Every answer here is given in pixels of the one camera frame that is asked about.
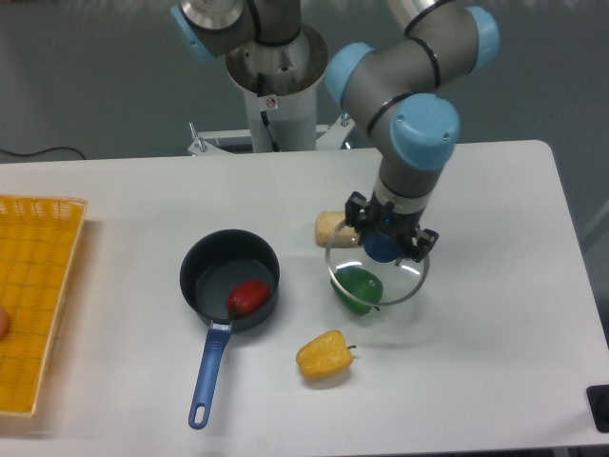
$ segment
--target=black cable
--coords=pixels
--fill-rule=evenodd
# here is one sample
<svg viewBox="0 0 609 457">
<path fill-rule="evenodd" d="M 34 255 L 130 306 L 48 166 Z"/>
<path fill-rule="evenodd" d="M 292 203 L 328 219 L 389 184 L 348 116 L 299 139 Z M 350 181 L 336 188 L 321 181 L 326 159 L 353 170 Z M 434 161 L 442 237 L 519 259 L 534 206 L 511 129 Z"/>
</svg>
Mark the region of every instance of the black cable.
<svg viewBox="0 0 609 457">
<path fill-rule="evenodd" d="M 55 148 L 48 148 L 38 150 L 37 152 L 30 152 L 25 154 L 20 154 L 19 152 L 11 152 L 9 150 L 0 149 L 0 152 L 7 155 L 12 155 L 13 157 L 35 157 L 36 155 L 46 154 L 47 152 L 53 152 L 54 150 L 71 150 L 72 152 L 76 152 L 81 156 L 83 160 L 87 160 L 87 156 L 77 148 L 72 148 L 70 146 L 57 146 Z"/>
</svg>

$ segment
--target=saucepan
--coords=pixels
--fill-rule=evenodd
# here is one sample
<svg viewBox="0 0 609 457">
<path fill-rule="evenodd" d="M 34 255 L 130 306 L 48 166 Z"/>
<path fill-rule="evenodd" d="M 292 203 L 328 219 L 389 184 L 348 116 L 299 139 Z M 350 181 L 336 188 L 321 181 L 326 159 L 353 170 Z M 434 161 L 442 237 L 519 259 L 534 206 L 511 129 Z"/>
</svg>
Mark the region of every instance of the saucepan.
<svg viewBox="0 0 609 457">
<path fill-rule="evenodd" d="M 270 294 L 253 313 L 231 318 L 226 299 L 249 280 L 265 283 Z M 239 229 L 216 231 L 188 252 L 180 270 L 180 287 L 190 307 L 209 325 L 188 415 L 188 424 L 199 429 L 209 419 L 220 362 L 231 333 L 256 327 L 275 309 L 279 261 L 271 246 L 254 233 Z"/>
</svg>

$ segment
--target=toy vegetable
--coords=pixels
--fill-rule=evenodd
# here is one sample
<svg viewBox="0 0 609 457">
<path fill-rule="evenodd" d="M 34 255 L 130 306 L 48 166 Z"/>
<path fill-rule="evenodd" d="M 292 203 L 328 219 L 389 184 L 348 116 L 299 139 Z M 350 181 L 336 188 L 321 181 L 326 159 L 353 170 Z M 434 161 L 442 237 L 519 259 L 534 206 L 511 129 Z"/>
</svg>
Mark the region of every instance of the toy vegetable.
<svg viewBox="0 0 609 457">
<path fill-rule="evenodd" d="M 343 334 L 330 330 L 307 343 L 296 354 L 296 363 L 301 374 L 307 379 L 332 376 L 348 368 L 353 362 L 350 349 L 346 346 Z"/>
<path fill-rule="evenodd" d="M 228 294 L 226 309 L 232 318 L 246 317 L 261 308 L 269 296 L 269 286 L 257 279 L 250 279 Z"/>
</svg>

